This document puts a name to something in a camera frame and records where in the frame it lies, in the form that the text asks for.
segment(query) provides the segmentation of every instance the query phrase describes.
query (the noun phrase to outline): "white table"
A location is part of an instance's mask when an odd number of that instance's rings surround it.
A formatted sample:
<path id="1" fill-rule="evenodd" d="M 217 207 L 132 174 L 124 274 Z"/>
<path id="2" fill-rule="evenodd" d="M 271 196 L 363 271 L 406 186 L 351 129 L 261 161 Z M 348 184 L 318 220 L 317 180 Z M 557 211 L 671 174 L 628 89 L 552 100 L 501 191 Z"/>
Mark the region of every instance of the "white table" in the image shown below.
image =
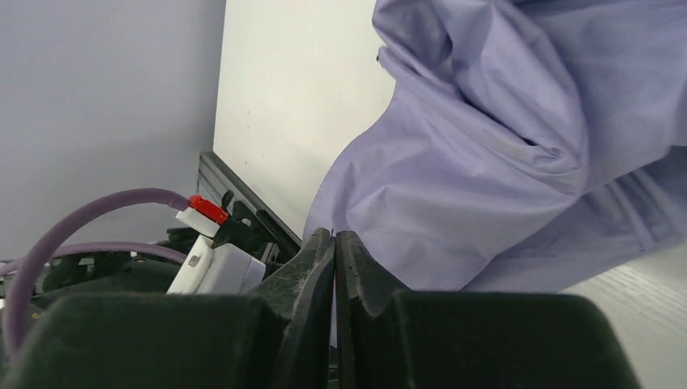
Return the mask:
<path id="1" fill-rule="evenodd" d="M 393 92 L 373 4 L 227 1 L 214 152 L 299 235 L 326 171 Z M 687 246 L 569 290 L 606 313 L 649 388 L 687 387 L 685 258 Z"/>

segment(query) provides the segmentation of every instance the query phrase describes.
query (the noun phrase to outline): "white wall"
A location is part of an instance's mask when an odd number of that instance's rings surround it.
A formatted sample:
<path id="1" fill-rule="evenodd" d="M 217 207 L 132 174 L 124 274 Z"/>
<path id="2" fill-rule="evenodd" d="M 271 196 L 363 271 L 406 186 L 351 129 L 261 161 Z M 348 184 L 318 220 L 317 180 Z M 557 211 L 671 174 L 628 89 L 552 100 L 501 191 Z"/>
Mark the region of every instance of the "white wall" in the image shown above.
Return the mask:
<path id="1" fill-rule="evenodd" d="M 221 0 L 0 2 L 0 256 L 25 254 L 89 200 L 192 194 L 214 126 Z M 146 241 L 162 206 L 114 212 L 73 242 Z"/>

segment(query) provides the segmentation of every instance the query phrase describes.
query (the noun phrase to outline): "purple cloth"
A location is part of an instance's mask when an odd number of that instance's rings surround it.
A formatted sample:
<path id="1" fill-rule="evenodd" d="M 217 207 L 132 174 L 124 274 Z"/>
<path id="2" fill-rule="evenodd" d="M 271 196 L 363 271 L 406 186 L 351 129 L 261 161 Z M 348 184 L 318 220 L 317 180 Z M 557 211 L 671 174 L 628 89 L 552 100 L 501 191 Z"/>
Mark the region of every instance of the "purple cloth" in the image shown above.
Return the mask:
<path id="1" fill-rule="evenodd" d="M 357 231 L 414 289 L 527 291 L 687 236 L 687 2 L 378 0 L 373 24 L 396 89 L 306 236 Z"/>

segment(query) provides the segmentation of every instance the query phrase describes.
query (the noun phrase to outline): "purple cable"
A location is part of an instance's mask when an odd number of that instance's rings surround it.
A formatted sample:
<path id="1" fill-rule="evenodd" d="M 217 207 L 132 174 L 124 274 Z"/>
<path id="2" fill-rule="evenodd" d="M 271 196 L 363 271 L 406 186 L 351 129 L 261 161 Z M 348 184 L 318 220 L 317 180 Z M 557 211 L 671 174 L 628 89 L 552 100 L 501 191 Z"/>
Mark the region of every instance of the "purple cable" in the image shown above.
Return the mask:
<path id="1" fill-rule="evenodd" d="M 21 262 L 5 299 L 5 312 L 2 316 L 2 339 L 10 363 L 17 357 L 26 338 L 28 328 L 26 318 L 33 286 L 41 275 L 43 266 L 53 257 L 55 251 L 72 234 L 104 214 L 130 205 L 158 203 L 184 211 L 189 200 L 170 190 L 141 188 L 113 193 L 84 205 L 60 220 L 36 242 Z"/>
<path id="2" fill-rule="evenodd" d="M 62 246 L 55 251 L 53 258 L 62 257 L 65 255 L 82 254 L 82 253 L 100 253 L 103 251 L 136 251 L 138 253 L 157 255 L 170 261 L 184 263 L 186 256 L 176 250 L 168 249 L 167 247 L 152 245 L 149 243 L 137 242 L 92 242 L 80 243 L 78 245 Z M 23 258 L 15 259 L 9 263 L 0 266 L 0 277 L 12 273 L 21 266 Z"/>

